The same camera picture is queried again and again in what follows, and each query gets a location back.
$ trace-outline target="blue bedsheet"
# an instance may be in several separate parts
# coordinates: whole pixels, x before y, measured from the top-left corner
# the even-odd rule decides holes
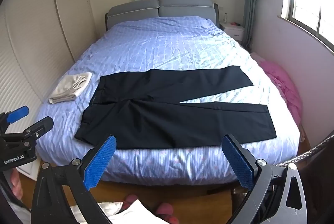
[[[299,131],[277,88],[247,51],[210,20],[200,17],[124,22],[107,31],[66,73],[93,73],[80,97],[74,102],[42,105],[37,119],[51,116],[54,128],[38,140],[38,153],[45,161],[64,165],[82,158],[91,148],[74,135],[100,76],[123,71],[213,69],[229,65],[239,65],[254,86],[187,102],[267,104],[277,138],[243,147],[270,164],[294,157]],[[200,147],[117,150],[102,179],[143,185],[200,185],[230,182],[235,175],[220,147]]]

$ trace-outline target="wardrobe door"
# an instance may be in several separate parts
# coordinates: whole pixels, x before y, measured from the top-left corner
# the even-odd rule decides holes
[[[0,5],[0,113],[10,112],[21,106],[29,107],[29,115],[11,124],[7,133],[22,132],[35,122],[35,114],[41,101],[26,79],[12,48],[5,17],[5,1]],[[40,159],[17,169],[36,180]]]
[[[89,0],[56,0],[61,26],[73,58],[81,54],[97,40],[94,19]]]
[[[44,101],[74,63],[55,0],[6,0],[6,20],[16,58]]]

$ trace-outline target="nightstand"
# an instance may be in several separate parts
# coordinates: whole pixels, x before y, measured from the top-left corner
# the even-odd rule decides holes
[[[235,26],[230,23],[220,23],[223,28],[223,31],[233,38],[235,41],[243,40],[243,32],[245,28],[243,26]]]

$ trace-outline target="folded cloth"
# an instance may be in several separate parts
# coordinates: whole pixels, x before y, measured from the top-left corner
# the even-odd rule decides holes
[[[64,101],[74,101],[87,87],[92,74],[85,72],[77,75],[64,76],[52,92],[49,102],[55,104]]]
[[[166,221],[153,215],[153,213],[147,210],[139,200],[136,200],[131,204],[128,209],[118,213],[122,204],[123,202],[106,202],[99,203],[98,205],[113,224],[168,224]],[[78,223],[87,224],[77,206],[74,206],[71,209]]]

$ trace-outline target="pink blanket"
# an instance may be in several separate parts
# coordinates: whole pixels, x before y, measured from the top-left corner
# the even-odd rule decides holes
[[[275,84],[282,98],[287,104],[287,107],[295,123],[297,126],[299,126],[302,116],[303,104],[298,90],[287,72],[279,65],[266,61],[262,57],[258,56],[255,52],[251,53],[251,57],[263,69],[273,84]]]

